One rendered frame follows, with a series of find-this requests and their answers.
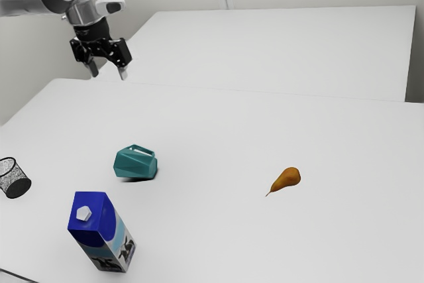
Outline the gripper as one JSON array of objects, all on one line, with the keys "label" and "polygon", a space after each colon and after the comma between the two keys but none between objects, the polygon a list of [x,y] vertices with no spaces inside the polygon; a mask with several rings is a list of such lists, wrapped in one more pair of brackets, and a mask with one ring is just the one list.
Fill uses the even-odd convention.
[{"label": "gripper", "polygon": [[89,26],[74,26],[76,37],[70,45],[77,62],[86,64],[91,77],[96,78],[99,70],[94,57],[106,58],[118,67],[122,80],[128,78],[127,66],[132,56],[124,38],[112,39],[107,19],[101,19]]}]

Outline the teal faceted mug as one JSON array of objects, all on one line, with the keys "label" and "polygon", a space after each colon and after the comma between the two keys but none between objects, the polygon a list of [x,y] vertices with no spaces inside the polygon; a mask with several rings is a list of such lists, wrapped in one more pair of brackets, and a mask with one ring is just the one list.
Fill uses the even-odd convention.
[{"label": "teal faceted mug", "polygon": [[133,144],[117,152],[113,170],[119,178],[152,180],[158,171],[158,160],[154,151]]}]

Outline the black mesh pen holder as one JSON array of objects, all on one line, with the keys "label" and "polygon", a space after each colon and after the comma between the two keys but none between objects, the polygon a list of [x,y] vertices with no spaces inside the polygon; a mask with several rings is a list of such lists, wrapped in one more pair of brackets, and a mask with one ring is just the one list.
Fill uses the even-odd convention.
[{"label": "black mesh pen holder", "polygon": [[0,159],[0,190],[9,199],[24,195],[32,186],[32,181],[23,172],[13,157]]}]

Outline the blue milk carton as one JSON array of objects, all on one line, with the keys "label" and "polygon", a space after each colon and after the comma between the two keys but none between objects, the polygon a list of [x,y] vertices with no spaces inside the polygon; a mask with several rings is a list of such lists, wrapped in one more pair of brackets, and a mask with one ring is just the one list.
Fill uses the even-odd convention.
[{"label": "blue milk carton", "polygon": [[67,230],[98,270],[128,271],[136,242],[105,192],[76,192]]}]

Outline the brown pear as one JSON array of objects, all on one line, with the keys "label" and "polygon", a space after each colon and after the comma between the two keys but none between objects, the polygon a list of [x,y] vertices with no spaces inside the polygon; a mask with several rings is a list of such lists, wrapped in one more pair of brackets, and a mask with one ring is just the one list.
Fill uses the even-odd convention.
[{"label": "brown pear", "polygon": [[274,192],[277,192],[283,188],[296,186],[301,182],[301,174],[296,167],[286,168],[272,183],[266,197]]}]

